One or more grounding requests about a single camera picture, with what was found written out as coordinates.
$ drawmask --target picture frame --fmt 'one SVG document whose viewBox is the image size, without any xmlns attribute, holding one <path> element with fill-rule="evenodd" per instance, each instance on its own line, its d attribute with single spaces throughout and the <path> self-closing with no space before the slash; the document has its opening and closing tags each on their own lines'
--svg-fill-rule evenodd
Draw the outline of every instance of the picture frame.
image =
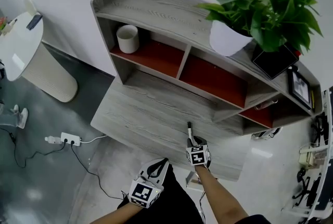
<svg viewBox="0 0 333 224">
<path fill-rule="evenodd" d="M 295 69 L 287 69 L 289 93 L 306 108 L 312 109 L 311 87 L 309 82 Z"/>
</svg>

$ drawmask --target black phone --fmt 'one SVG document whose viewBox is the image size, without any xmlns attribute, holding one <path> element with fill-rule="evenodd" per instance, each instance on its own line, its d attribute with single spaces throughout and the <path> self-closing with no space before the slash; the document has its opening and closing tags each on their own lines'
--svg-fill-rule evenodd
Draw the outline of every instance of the black phone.
<svg viewBox="0 0 333 224">
<path fill-rule="evenodd" d="M 42 17 L 43 16 L 39 14 L 34 15 L 29 24 L 27 25 L 27 29 L 32 30 L 37 25 L 37 23 L 42 19 Z"/>
</svg>

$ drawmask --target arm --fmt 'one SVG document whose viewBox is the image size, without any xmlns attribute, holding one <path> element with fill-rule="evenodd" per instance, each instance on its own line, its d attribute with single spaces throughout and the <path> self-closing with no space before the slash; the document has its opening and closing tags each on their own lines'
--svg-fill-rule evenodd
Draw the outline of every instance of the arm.
<svg viewBox="0 0 333 224">
<path fill-rule="evenodd" d="M 235 224 L 248 217 L 238 201 L 214 178 L 206 167 L 195 166 L 195 168 L 219 224 Z"/>
<path fill-rule="evenodd" d="M 128 221 L 131 217 L 139 213 L 143 208 L 132 203 L 128 203 L 123 207 L 113 211 L 91 224 L 121 224 Z"/>
</svg>

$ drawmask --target white mug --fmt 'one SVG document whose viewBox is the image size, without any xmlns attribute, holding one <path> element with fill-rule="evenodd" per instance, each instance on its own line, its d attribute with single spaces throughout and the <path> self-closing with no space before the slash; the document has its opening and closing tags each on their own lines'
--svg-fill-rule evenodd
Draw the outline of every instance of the white mug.
<svg viewBox="0 0 333 224">
<path fill-rule="evenodd" d="M 119 48 L 126 54 L 134 53 L 139 48 L 139 35 L 137 27 L 125 25 L 118 29 L 117 39 Z"/>
</svg>

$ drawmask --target table pedestal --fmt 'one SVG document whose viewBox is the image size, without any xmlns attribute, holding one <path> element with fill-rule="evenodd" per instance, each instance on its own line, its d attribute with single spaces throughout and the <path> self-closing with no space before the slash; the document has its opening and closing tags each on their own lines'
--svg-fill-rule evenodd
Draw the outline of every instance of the table pedestal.
<svg viewBox="0 0 333 224">
<path fill-rule="evenodd" d="M 76 79 L 58 63 L 43 43 L 40 43 L 22 76 L 64 103 L 71 101 L 78 91 Z"/>
</svg>

